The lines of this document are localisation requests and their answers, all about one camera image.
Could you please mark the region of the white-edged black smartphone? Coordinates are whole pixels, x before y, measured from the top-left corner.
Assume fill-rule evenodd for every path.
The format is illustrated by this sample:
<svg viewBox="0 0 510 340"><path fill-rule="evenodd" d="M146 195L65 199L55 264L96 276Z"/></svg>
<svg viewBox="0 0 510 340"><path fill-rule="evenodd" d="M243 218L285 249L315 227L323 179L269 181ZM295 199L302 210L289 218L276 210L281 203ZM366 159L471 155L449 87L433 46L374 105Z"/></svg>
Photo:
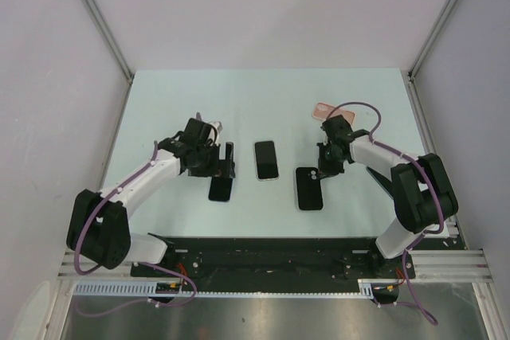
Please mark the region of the white-edged black smartphone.
<svg viewBox="0 0 510 340"><path fill-rule="evenodd" d="M279 178L276 147L273 141L254 143L257 179L260 181Z"/></svg>

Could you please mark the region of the black phone case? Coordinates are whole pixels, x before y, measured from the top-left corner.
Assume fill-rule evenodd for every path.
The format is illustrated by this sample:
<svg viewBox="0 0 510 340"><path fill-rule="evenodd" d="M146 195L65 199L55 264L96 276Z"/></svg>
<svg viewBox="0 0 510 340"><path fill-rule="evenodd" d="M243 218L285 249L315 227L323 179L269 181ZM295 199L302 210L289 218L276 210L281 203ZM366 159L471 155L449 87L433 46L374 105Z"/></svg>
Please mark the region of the black phone case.
<svg viewBox="0 0 510 340"><path fill-rule="evenodd" d="M319 171L314 167L298 167L295 171L299 210L320 211L324 207Z"/></svg>

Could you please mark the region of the blue-edged black smartphone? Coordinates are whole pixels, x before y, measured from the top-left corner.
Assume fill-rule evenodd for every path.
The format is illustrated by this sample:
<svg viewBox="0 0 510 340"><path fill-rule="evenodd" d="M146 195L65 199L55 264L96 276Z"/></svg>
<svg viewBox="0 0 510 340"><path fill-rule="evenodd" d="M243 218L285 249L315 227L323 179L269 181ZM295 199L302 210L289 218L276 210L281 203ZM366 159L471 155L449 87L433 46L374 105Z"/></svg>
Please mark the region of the blue-edged black smartphone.
<svg viewBox="0 0 510 340"><path fill-rule="evenodd" d="M228 202L231 197L232 187L232 178L212 178L210 182L208 199L210 201Z"/></svg>

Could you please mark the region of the pink phone case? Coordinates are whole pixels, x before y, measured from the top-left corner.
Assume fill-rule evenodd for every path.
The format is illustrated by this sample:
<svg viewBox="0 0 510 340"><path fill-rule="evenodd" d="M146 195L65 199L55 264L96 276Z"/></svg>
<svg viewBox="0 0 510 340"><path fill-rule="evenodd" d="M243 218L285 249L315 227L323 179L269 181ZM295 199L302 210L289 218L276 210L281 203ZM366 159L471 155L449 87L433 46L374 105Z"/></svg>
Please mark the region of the pink phone case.
<svg viewBox="0 0 510 340"><path fill-rule="evenodd" d="M349 124L353 124L355 113L343 108L336 109L334 106L325 103L317 103L312 111L312 118L320 122L325 121L328 117L336 117L341 115Z"/></svg>

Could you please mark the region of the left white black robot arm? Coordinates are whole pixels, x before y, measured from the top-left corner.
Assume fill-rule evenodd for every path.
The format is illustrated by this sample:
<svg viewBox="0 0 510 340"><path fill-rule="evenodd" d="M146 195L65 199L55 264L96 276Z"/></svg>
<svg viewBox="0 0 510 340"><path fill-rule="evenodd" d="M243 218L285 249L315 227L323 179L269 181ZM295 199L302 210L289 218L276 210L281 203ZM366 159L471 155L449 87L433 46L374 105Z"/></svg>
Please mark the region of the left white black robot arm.
<svg viewBox="0 0 510 340"><path fill-rule="evenodd" d="M121 181L99 191L79 192L66 238L76 273L112 270L127 261L148 264L159 276L171 274L176 257L167 251L167 243L150 234L132 233L129 220L161 186L182 174L233 179L233 144L221 144L221 132L221 122L205 122L196 115L183 130L155 142L147 162Z"/></svg>

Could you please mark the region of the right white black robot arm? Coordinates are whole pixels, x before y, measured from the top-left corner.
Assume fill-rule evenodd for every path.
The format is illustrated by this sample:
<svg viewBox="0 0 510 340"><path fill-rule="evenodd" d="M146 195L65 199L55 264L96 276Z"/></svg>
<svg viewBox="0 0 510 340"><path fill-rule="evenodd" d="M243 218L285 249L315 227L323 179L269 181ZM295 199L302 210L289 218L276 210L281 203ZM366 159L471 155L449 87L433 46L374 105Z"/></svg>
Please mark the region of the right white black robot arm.
<svg viewBox="0 0 510 340"><path fill-rule="evenodd" d="M395 219L377 237L377 252L367 257L369 271L386 277L396 268L396 257L414 247L426 234L441 233L445 220L458 211L458 201L444 164L436 154L412 156L374 139L366 130L353 131L341 115L326 119L318 144L321 177L342 174L344 164L358 163L386 179Z"/></svg>

